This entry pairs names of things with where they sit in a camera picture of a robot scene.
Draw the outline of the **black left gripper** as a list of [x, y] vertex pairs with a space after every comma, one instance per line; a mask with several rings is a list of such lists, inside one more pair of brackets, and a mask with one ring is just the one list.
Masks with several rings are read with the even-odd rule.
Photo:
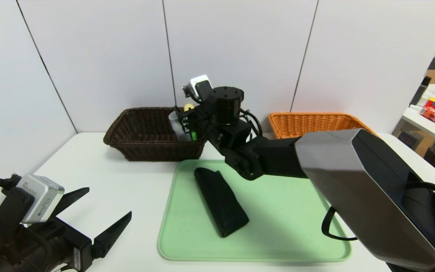
[[[57, 203], [50, 218], [59, 215], [90, 191], [89, 187], [66, 193]], [[26, 248], [13, 265], [15, 272], [52, 272], [63, 265], [65, 269], [86, 271], [93, 259], [105, 258], [132, 219], [132, 211], [91, 239], [64, 221], [53, 218], [46, 223], [32, 224], [30, 236], [22, 242]]]

